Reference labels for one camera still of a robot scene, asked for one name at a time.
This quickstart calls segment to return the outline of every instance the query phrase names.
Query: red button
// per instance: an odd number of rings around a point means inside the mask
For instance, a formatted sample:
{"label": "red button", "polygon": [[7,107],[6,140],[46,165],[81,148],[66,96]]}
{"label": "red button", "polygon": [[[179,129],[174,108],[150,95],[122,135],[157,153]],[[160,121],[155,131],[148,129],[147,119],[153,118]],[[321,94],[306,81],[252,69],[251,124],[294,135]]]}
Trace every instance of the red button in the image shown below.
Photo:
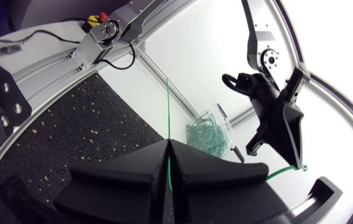
{"label": "red button", "polygon": [[106,13],[101,12],[101,15],[99,16],[99,20],[100,21],[105,21],[108,18],[108,15],[106,15]]}

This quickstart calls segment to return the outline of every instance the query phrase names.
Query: screw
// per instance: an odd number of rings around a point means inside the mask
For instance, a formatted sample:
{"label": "screw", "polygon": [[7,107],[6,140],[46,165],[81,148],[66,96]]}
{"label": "screw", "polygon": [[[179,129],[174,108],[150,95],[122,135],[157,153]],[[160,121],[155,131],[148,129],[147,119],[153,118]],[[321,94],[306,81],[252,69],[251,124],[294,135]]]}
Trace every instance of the screw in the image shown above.
{"label": "screw", "polygon": [[9,92],[9,84],[8,83],[4,83],[3,85],[2,85],[2,90],[4,90],[4,92]]}
{"label": "screw", "polygon": [[17,114],[20,114],[21,112],[22,112],[22,106],[20,105],[20,104],[15,104],[14,105],[14,111],[15,111],[15,113],[17,113]]}
{"label": "screw", "polygon": [[2,125],[4,127],[8,126],[9,124],[8,118],[6,116],[1,116],[0,118],[1,118]]}

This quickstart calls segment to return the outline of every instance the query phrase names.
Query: dark speckled floor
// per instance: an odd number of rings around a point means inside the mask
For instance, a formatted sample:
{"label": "dark speckled floor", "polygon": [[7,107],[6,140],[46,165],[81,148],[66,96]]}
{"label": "dark speckled floor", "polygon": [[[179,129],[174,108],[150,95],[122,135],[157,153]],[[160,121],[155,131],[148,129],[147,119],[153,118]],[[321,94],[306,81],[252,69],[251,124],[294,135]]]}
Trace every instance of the dark speckled floor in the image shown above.
{"label": "dark speckled floor", "polygon": [[[0,183],[22,178],[32,195],[53,207],[73,161],[105,161],[162,140],[99,76],[54,103],[12,145],[0,163]],[[164,222],[173,222],[167,188]],[[0,223],[19,223],[0,201]]]}

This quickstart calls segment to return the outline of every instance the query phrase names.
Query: white panel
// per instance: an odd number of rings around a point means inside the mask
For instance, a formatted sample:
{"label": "white panel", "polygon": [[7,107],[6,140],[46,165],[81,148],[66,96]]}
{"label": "white panel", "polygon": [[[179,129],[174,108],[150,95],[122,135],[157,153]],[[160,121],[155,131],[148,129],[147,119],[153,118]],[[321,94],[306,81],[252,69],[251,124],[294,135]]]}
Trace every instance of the white panel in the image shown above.
{"label": "white panel", "polygon": [[[297,105],[305,114],[301,128],[303,163],[308,165],[308,170],[289,170],[270,179],[268,183],[290,207],[307,196],[317,178],[327,177],[343,194],[323,223],[346,223],[353,214],[353,127],[342,114],[307,86],[301,90]],[[245,153],[245,145],[255,134],[258,125],[257,117],[252,117],[234,128],[246,162],[264,162],[269,166],[270,174],[289,166],[267,144],[258,150],[256,157]]]}
{"label": "white panel", "polygon": [[[31,35],[35,30],[47,30],[53,32],[59,37],[81,41],[85,36],[85,32],[81,29],[82,22],[57,22],[53,24],[45,24],[42,26],[31,27],[24,30],[19,30],[0,37],[1,40],[21,40],[28,35]],[[0,42],[0,48],[8,45]],[[22,46],[22,51],[14,54],[0,54],[0,66],[9,73],[14,74],[33,63],[49,58],[60,52],[77,47],[78,44],[60,41],[48,34],[37,33],[29,40],[25,41]]]}
{"label": "white panel", "polygon": [[[126,55],[114,64],[125,67],[131,60],[132,56]],[[167,91],[138,60],[127,70],[107,66],[99,74],[159,135],[168,138]],[[186,143],[185,125],[189,121],[190,117],[170,97],[171,138]]]}
{"label": "white panel", "polygon": [[284,0],[308,70],[353,101],[353,0]]}
{"label": "white panel", "polygon": [[[291,59],[275,21],[281,59],[291,75]],[[255,73],[247,62],[248,27],[240,0],[198,0],[148,38],[148,55],[200,113],[219,103],[233,118],[249,99],[228,89],[221,77]]]}

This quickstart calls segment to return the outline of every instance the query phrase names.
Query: green wire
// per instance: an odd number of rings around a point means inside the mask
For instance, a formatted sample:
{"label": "green wire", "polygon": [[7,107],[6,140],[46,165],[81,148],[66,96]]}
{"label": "green wire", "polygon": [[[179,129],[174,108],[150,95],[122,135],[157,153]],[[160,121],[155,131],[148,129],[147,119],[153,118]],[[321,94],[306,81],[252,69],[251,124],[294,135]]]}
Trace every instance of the green wire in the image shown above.
{"label": "green wire", "polygon": [[[269,179],[271,179],[272,177],[275,177],[276,175],[281,174],[282,172],[286,172],[286,171],[292,170],[292,169],[296,169],[295,166],[289,166],[289,167],[282,168],[282,169],[280,169],[280,170],[278,170],[278,171],[276,171],[276,172],[270,174],[270,175],[266,178],[266,180],[269,180]],[[307,166],[307,165],[302,165],[302,169],[303,169],[303,171],[305,172],[305,171],[308,170],[308,166]]]}
{"label": "green wire", "polygon": [[[170,93],[168,91],[168,79],[167,79],[167,104],[168,104],[168,139],[171,138],[171,127],[170,127]],[[167,177],[168,177],[168,184],[170,186],[170,190],[172,192],[172,186],[171,186],[171,159],[168,157],[168,169],[167,169]]]}

